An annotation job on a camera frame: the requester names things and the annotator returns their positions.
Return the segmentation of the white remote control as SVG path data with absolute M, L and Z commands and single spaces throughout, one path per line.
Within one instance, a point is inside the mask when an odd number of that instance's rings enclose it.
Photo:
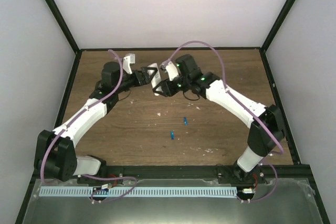
M 148 65 L 148 67 L 157 67 L 157 69 L 158 69 L 158 64 L 157 63 L 152 63 L 152 64 Z M 153 79 L 153 82 L 151 84 L 152 88 L 154 88 L 160 81 L 161 81 L 161 76 L 160 76 L 160 72 L 159 72 L 159 69 L 158 69 L 157 73 L 154 75 L 154 79 Z

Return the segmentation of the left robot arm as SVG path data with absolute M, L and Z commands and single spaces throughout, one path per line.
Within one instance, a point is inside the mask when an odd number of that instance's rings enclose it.
M 94 124 L 113 109 L 119 101 L 119 93 L 151 83 L 157 72 L 155 63 L 131 70 L 126 61 L 107 62 L 84 106 L 52 131 L 40 132 L 34 165 L 41 180 L 50 177 L 65 182 L 72 176 L 88 175 L 95 184 L 102 184 L 107 178 L 107 170 L 101 167 L 102 160 L 76 155 L 76 146 Z

